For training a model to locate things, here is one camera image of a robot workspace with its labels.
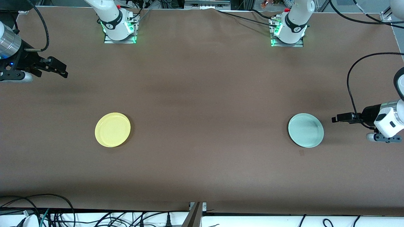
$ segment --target yellow plate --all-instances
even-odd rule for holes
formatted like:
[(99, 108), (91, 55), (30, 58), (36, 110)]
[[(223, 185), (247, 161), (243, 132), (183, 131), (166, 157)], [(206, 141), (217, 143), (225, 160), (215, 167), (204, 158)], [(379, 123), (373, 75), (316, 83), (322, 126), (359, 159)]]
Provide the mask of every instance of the yellow plate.
[(95, 138), (104, 147), (121, 145), (129, 133), (129, 119), (122, 113), (109, 113), (103, 116), (95, 127)]

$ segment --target plate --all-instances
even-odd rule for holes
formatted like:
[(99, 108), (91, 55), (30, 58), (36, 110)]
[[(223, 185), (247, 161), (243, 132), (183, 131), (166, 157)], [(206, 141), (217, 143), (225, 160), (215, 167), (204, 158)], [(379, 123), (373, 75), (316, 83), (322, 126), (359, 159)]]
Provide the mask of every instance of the plate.
[(321, 122), (313, 115), (299, 113), (289, 121), (289, 135), (301, 147), (312, 148), (321, 143), (324, 129)]
[(109, 113), (95, 126), (95, 138), (104, 147), (116, 147), (126, 141), (130, 133), (130, 121), (122, 113)]

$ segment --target brown table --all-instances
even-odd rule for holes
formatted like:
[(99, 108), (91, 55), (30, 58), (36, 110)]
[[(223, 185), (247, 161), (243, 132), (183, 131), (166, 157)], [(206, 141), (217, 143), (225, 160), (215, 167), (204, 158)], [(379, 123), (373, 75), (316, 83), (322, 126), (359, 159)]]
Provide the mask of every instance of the brown table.
[[(207, 201), (216, 212), (404, 215), (404, 144), (371, 143), (364, 127), (331, 123), (352, 111), (352, 63), (399, 51), (391, 27), (314, 14), (305, 47), (280, 48), (264, 25), (214, 10), (153, 10), (138, 43), (114, 45), (103, 44), (90, 8), (40, 10), (50, 34), (41, 55), (67, 64), (69, 77), (0, 84), (2, 194), (58, 193), (76, 208)], [(34, 11), (18, 22), (25, 41), (44, 45)], [(400, 56), (362, 61), (351, 79), (357, 107), (398, 99), (392, 80), (402, 66)], [(134, 126), (116, 148), (94, 137), (110, 112)], [(297, 113), (322, 122), (318, 147), (289, 138)]]

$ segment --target teal cable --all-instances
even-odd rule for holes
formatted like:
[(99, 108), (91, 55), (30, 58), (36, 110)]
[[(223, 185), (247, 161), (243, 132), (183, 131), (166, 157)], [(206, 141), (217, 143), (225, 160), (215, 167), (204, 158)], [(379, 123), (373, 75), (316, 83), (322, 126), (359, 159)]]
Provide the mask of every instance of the teal cable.
[(41, 219), (41, 222), (39, 223), (39, 227), (42, 227), (42, 225), (44, 224), (44, 220), (45, 220), (45, 216), (48, 214), (49, 208), (45, 211), (44, 216)]

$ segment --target white floor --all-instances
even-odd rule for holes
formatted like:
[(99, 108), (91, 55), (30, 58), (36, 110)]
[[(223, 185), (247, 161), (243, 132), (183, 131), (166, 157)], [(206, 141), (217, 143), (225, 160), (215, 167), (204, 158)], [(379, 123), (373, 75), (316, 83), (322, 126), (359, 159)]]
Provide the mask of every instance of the white floor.
[[(172, 225), (181, 225), (185, 220), (188, 212), (175, 212), (171, 213)], [(81, 222), (97, 221), (106, 213), (86, 213), (77, 214), (76, 220)], [(113, 217), (119, 216), (121, 213), (113, 213)], [(133, 222), (134, 219), (141, 215), (137, 213), (127, 213), (121, 218)], [(0, 216), (0, 227), (13, 227), (16, 226), (25, 216), (24, 215), (3, 215)], [(63, 219), (65, 221), (72, 221), (72, 215), (64, 214)], [(164, 227), (166, 224), (167, 214), (156, 215), (144, 221), (144, 224), (153, 224), (156, 227)], [(211, 227), (219, 224), (218, 227), (298, 227), (301, 216), (205, 216), (202, 218), (202, 227)], [(302, 224), (302, 227), (324, 227), (322, 220), (328, 218), (332, 221), (335, 227), (352, 227), (355, 221), (355, 216), (307, 216)], [(107, 225), (109, 220), (104, 221), (101, 225)], [(72, 227), (72, 223), (66, 223), (67, 226)], [(93, 227), (95, 224), (81, 224), (77, 223), (76, 227)], [(356, 223), (356, 227), (403, 227), (404, 217), (380, 217), (380, 216), (362, 216)], [(38, 221), (30, 216), (24, 224), (24, 227), (38, 227)]]

